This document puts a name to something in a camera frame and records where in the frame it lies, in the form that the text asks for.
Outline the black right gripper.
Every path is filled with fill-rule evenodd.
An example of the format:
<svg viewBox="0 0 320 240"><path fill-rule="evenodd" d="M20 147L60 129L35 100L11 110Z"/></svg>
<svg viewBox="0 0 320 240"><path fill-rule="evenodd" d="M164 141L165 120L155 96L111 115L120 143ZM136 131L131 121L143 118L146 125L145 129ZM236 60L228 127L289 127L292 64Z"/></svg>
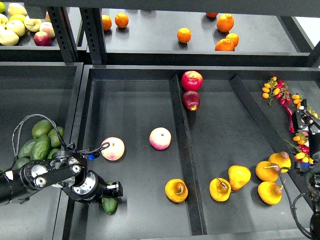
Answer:
<svg viewBox="0 0 320 240"><path fill-rule="evenodd" d="M313 160L320 159L320 120L307 109L307 100L303 99L300 107L293 112L292 122L296 133L308 133L309 153Z"/></svg>

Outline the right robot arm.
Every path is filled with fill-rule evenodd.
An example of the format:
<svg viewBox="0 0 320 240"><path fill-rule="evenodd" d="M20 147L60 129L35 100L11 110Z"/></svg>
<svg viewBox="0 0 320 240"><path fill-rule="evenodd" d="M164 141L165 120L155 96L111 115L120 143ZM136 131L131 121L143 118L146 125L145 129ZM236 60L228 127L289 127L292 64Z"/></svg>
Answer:
<svg viewBox="0 0 320 240"><path fill-rule="evenodd" d="M296 134L308 133L309 154L313 160L312 163L295 161L292 167L283 166L280 170L288 170L300 175L300 181L303 185L303 192L294 200L291 200L287 187L284 183L282 175L280 181L284 187L287 196L290 212L299 231L310 240L318 240L320 238L320 120L316 118L307 109L307 100L301 102L301 107L293 112L291 109L282 104L289 112L291 120L291 129ZM313 212L309 229L304 228L298 221L296 213L296 203L300 198L309 199L309 206Z"/></svg>

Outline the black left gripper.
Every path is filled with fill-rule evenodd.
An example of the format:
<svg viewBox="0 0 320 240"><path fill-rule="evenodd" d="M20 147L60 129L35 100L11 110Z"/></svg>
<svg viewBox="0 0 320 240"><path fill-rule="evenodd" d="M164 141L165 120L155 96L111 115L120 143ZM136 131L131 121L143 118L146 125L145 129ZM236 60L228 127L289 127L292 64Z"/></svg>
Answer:
<svg viewBox="0 0 320 240"><path fill-rule="evenodd" d="M65 187L63 192L79 203L102 203L102 198L121 198L123 186L119 181L105 182L93 170L89 170L79 186Z"/></svg>

